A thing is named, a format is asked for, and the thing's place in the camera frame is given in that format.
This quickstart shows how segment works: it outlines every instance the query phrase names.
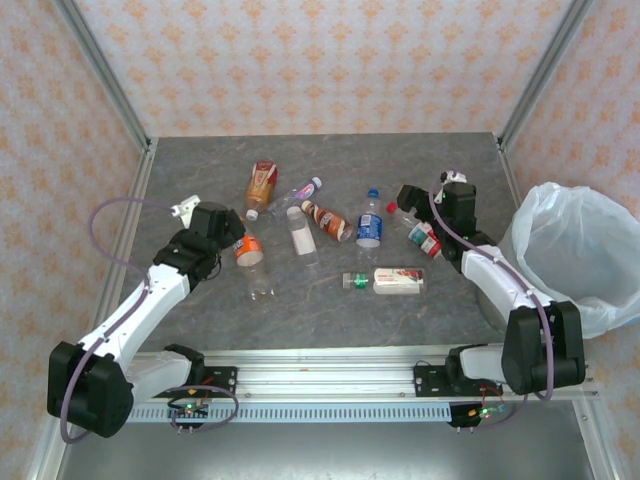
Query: trash bin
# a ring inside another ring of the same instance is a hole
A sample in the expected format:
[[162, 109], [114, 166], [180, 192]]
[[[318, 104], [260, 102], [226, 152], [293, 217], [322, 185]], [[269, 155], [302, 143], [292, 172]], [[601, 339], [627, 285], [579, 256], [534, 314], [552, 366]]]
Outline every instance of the trash bin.
[[578, 307], [584, 338], [640, 318], [640, 222], [610, 198], [534, 187], [499, 246], [540, 291]]

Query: marble surface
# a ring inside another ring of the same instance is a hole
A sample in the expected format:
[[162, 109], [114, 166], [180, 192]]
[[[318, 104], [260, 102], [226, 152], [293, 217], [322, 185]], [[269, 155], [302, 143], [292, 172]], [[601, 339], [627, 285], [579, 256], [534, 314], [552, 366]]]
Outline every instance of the marble surface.
[[[495, 240], [501, 239], [515, 211], [489, 133], [163, 138], [146, 196], [175, 204], [197, 194], [243, 214], [251, 167], [260, 159], [278, 165], [276, 196], [317, 175], [324, 185], [313, 200], [352, 223], [357, 223], [369, 188], [377, 188], [386, 205], [403, 184], [426, 189], [450, 168], [466, 173], [478, 187], [478, 227]], [[220, 275], [176, 306], [143, 350], [161, 350], [174, 342], [213, 350], [501, 341], [480, 314], [474, 286], [446, 261], [431, 260], [411, 244], [386, 212], [383, 219], [382, 246], [373, 259], [359, 254], [355, 235], [340, 244], [312, 224], [320, 255], [314, 269], [298, 262], [286, 225], [259, 219], [254, 231], [263, 244], [276, 296], [252, 302], [232, 252], [225, 251]], [[149, 265], [179, 228], [177, 220], [145, 207], [132, 260]], [[426, 269], [427, 293], [384, 296], [343, 290], [343, 272], [376, 266]], [[137, 283], [128, 275], [123, 295]]]

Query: bottle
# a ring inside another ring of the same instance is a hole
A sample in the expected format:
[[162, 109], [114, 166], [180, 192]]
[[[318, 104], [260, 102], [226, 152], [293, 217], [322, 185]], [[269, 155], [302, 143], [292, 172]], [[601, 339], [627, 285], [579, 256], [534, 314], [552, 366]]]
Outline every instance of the bottle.
[[358, 240], [356, 243], [363, 248], [380, 246], [382, 237], [382, 218], [380, 218], [380, 199], [378, 190], [372, 188], [367, 194], [367, 200], [362, 206], [362, 215], [358, 220]]
[[257, 300], [263, 296], [274, 295], [258, 237], [247, 229], [244, 237], [233, 245], [233, 252], [238, 267], [247, 279], [251, 298]]
[[365, 289], [373, 283], [379, 295], [415, 295], [425, 293], [427, 283], [421, 268], [376, 268], [373, 274], [343, 273], [342, 288]]
[[347, 240], [353, 232], [353, 226], [340, 215], [309, 200], [302, 202], [302, 211], [310, 215], [322, 230], [339, 242]]
[[287, 210], [287, 220], [289, 221], [289, 231], [296, 253], [307, 267], [318, 263], [318, 251], [311, 235], [307, 217], [300, 210], [300, 207], [290, 207]]
[[393, 215], [394, 220], [403, 225], [405, 230], [409, 231], [407, 237], [418, 245], [423, 252], [431, 258], [442, 256], [442, 245], [429, 223], [420, 222], [413, 215], [403, 212], [398, 208], [396, 202], [391, 202], [387, 205], [387, 212]]
[[256, 221], [258, 214], [267, 209], [277, 181], [278, 168], [275, 163], [261, 160], [253, 166], [245, 198], [248, 208], [247, 220]]
[[285, 213], [288, 213], [289, 208], [294, 206], [299, 207], [302, 202], [313, 195], [320, 187], [322, 187], [322, 181], [318, 177], [313, 177], [311, 180], [298, 185], [296, 188], [292, 188], [283, 196], [271, 202], [267, 211], [276, 218], [282, 218]]

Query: white bottle cap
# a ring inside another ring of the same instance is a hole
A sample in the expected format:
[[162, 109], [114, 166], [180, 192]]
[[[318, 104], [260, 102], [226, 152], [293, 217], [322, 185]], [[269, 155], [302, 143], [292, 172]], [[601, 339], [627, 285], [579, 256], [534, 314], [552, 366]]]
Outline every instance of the white bottle cap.
[[250, 208], [247, 210], [247, 214], [245, 216], [247, 217], [247, 220], [255, 222], [258, 219], [258, 212]]
[[302, 210], [300, 210], [300, 207], [289, 207], [287, 208], [287, 217], [294, 215], [298, 212], [302, 213]]

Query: patterned wallpaper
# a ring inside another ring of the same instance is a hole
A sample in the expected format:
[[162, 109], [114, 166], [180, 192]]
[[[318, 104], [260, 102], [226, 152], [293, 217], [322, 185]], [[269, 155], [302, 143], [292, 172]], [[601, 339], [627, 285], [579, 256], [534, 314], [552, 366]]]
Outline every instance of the patterned wallpaper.
[[[53, 1], [0, 2], [0, 30], [0, 476], [22, 479], [49, 352], [87, 330], [101, 287], [86, 219], [126, 193], [139, 153]], [[99, 219], [103, 245], [120, 215]]]
[[[640, 8], [596, 0], [510, 148], [523, 194], [554, 181], [592, 187], [640, 219]], [[640, 324], [588, 342], [629, 472], [640, 472]]]
[[500, 132], [570, 0], [79, 0], [151, 136]]

